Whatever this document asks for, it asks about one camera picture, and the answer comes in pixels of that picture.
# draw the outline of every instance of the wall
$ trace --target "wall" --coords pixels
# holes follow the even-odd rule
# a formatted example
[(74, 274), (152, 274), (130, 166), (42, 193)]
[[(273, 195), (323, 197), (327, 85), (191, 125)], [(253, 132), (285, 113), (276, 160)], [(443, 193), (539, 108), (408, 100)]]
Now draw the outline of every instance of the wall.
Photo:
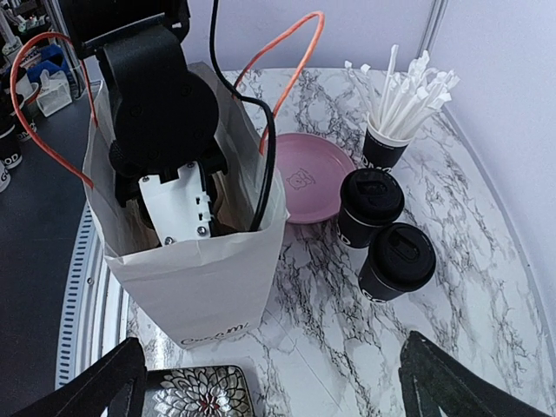
[[(216, 51), (223, 70), (243, 68), (266, 43), (310, 11), (326, 14), (325, 30), (310, 61), (313, 67), (342, 67), (346, 59), (385, 69), (390, 48), (400, 44), (399, 68), (417, 55), (432, 0), (225, 0), (220, 1)], [(188, 62), (209, 60), (212, 2), (189, 0), (191, 30), (184, 41)], [(316, 22), (307, 23), (283, 45), (261, 59), (260, 67), (294, 67), (301, 60)], [(100, 71), (88, 60), (91, 79)]]
[(462, 82), (449, 109), (517, 230), (556, 341), (556, 7), (451, 0), (434, 63)]

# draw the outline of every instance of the black cable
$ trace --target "black cable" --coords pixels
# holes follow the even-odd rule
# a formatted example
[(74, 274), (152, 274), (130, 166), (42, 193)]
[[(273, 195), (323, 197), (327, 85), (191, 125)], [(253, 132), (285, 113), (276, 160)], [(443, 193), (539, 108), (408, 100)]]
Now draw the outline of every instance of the black cable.
[(213, 1), (212, 7), (212, 17), (210, 18), (210, 39), (208, 42), (208, 46), (210, 49), (210, 61), (212, 62), (212, 66), (215, 69), (215, 73), (220, 79), (220, 81), (224, 84), (224, 86), (236, 96), (239, 100), (256, 104), (262, 108), (264, 111), (265, 117), (267, 117), (267, 124), (268, 124), (268, 148), (267, 148), (267, 162), (264, 168), (264, 174), (262, 177), (262, 185), (261, 185), (261, 195), (259, 196), (259, 201), (257, 203), (257, 207), (255, 210), (255, 214), (253, 216), (253, 221), (251, 222), (251, 226), (249, 228), (250, 232), (256, 232), (259, 230), (261, 226), (262, 217), (264, 216), (264, 212), (267, 209), (268, 205), (268, 198), (270, 196), (270, 188), (272, 187), (272, 179), (274, 177), (275, 172), (275, 160), (276, 160), (276, 127), (275, 127), (275, 118), (272, 114), (272, 110), (270, 107), (263, 101), (257, 98), (243, 96), (242, 94), (235, 89), (235, 87), (224, 77), (222, 72), (220, 71), (220, 67), (218, 66), (218, 62), (216, 61), (216, 51), (215, 51), (215, 33), (216, 33), (216, 18), (218, 15), (218, 0)]

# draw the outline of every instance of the bag handle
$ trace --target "bag handle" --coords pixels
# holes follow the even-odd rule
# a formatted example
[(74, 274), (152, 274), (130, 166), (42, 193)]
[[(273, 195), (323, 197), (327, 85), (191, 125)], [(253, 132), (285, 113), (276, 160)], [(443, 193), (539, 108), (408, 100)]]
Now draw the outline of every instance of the bag handle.
[[(305, 65), (307, 65), (308, 60), (311, 58), (311, 56), (313, 55), (314, 49), (316, 48), (317, 43), (319, 42), (319, 39), (321, 38), (321, 34), (322, 34), (322, 30), (324, 29), (324, 13), (321, 11), (314, 11), (312, 13), (309, 13), (308, 15), (304, 16), (301, 18), (301, 20), (299, 20), (297, 23), (295, 23), (293, 26), (291, 26), (288, 30), (286, 30), (284, 33), (282, 33), (281, 35), (279, 35), (275, 40), (273, 40), (272, 42), (268, 43), (264, 48), (262, 48), (257, 55), (255, 55), (251, 61), (249, 61), (249, 63), (247, 64), (247, 66), (243, 69), (243, 71), (241, 72), (241, 74), (237, 77), (237, 79), (235, 80), (234, 83), (234, 87), (237, 88), (238, 84), (240, 83), (240, 81), (242, 80), (243, 76), (245, 76), (245, 74), (247, 73), (247, 71), (249, 71), (251, 69), (251, 67), (258, 61), (258, 59), (263, 56), (264, 54), (266, 54), (267, 52), (269, 52), (271, 49), (273, 49), (276, 45), (278, 45), (279, 43), (281, 43), (284, 39), (289, 38), (292, 34), (294, 34), (301, 26), (303, 26), (306, 22), (308, 22), (309, 20), (313, 19), (314, 17), (318, 17), (319, 18), (319, 23), (316, 27), (316, 30), (314, 31), (314, 35), (313, 35), (313, 39), (311, 39), (311, 43), (309, 44), (309, 46), (307, 47), (307, 50), (305, 51), (305, 55), (303, 56), (303, 58), (301, 59), (301, 61), (299, 62), (299, 64), (297, 65), (297, 68), (295, 69), (295, 73), (292, 75), (292, 77), (289, 79), (289, 83), (286, 86), (286, 88), (284, 89), (284, 92), (281, 94), (280, 98), (278, 99), (278, 102), (275, 105), (275, 109), (273, 111), (274, 116), (276, 117), (276, 115), (278, 114), (278, 110), (280, 110), (280, 107), (282, 106), (282, 104), (284, 103), (284, 100), (286, 100), (286, 98), (289, 95), (289, 92), (292, 90), (292, 88), (294, 87), (295, 82), (297, 81), (297, 79), (299, 78), (299, 75), (301, 74), (301, 72), (303, 71), (303, 68), (305, 68)], [(264, 133), (262, 134), (262, 138), (261, 138), (261, 143), (259, 144), (259, 152), (261, 152), (261, 155), (264, 153), (264, 143), (265, 143), (265, 139), (267, 138), (267, 134), (268, 134), (268, 127), (265, 128)]]
[[(17, 103), (17, 93), (16, 93), (17, 69), (19, 68), (19, 65), (21, 64), (22, 60), (25, 58), (25, 55), (27, 55), (27, 52), (29, 52), (31, 48), (33, 48), (38, 42), (42, 41), (43, 39), (62, 39), (73, 48), (73, 43), (71, 43), (71, 39), (59, 32), (45, 32), (31, 38), (19, 50), (16, 59), (14, 60), (14, 63), (11, 67), (12, 68), (10, 74), (11, 102), (14, 106), (14, 110), (16, 111), (16, 115), (17, 118), (19, 119), (19, 122), (22, 124), (25, 131), (31, 136), (33, 142), (35, 142), (40, 149), (46, 152), (56, 162), (58, 162), (60, 165), (66, 168), (73, 175), (80, 178), (85, 184), (87, 184), (91, 189), (93, 189), (92, 180), (88, 176), (86, 176), (83, 172), (81, 172), (79, 169), (74, 167), (71, 163), (69, 163), (63, 156), (61, 156), (55, 150), (53, 150), (53, 148), (47, 145), (46, 142), (44, 142), (43, 139), (41, 139), (41, 136), (39, 136), (37, 132), (31, 128), (31, 126), (27, 122), (27, 119), (25, 119), (23, 112), (19, 109), (19, 104)], [(79, 60), (79, 62), (83, 69), (83, 74), (85, 75), (85, 82), (87, 83), (87, 93), (89, 95), (89, 104), (93, 116), (93, 122), (95, 123), (95, 126), (98, 127), (98, 119), (96, 118), (95, 104), (93, 102), (93, 93), (90, 87), (89, 73), (87, 72), (87, 67), (85, 66), (83, 60)]]

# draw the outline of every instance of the white marble surface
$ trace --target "white marble surface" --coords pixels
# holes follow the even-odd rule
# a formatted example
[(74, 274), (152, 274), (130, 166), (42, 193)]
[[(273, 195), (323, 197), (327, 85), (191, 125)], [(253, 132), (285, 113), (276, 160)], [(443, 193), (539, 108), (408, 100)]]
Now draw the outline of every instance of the white marble surface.
[[(242, 90), (273, 105), (291, 73), (252, 73)], [(381, 85), (383, 75), (374, 76)], [(261, 111), (248, 111), (262, 128)], [(343, 70), (310, 69), (276, 126), (279, 133), (325, 136), (359, 163), (363, 121)], [(437, 272), (421, 291), (373, 305), (356, 283), (365, 251), (341, 245), (332, 222), (288, 225), (257, 330), (184, 351), (131, 304), (128, 334), (145, 347), (148, 368), (239, 365), (259, 416), (399, 416), (405, 415), (400, 349), (415, 329), (479, 377), (556, 415), (546, 329), (526, 267), (500, 208), (444, 116), (426, 123), (393, 175), (406, 193), (401, 220), (422, 228), (437, 251)]]

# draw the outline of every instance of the paper bag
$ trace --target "paper bag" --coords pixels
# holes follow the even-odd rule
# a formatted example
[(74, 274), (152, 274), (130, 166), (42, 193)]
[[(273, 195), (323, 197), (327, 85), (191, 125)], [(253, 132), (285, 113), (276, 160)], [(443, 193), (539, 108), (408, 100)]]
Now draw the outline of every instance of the paper bag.
[[(220, 121), (215, 137), (228, 162), (220, 176), (221, 212), (228, 225), (247, 230), (261, 191), (266, 156), (242, 104), (232, 98), (204, 63), (189, 70), (211, 87)], [(108, 91), (95, 100), (99, 127), (89, 127), (83, 171), (95, 187), (85, 187), (104, 257), (114, 276), (146, 314), (179, 346), (218, 341), (259, 326), (288, 219), (286, 196), (276, 170), (261, 231), (153, 248), (152, 231), (133, 204), (121, 208), (114, 196), (109, 163), (114, 140)]]

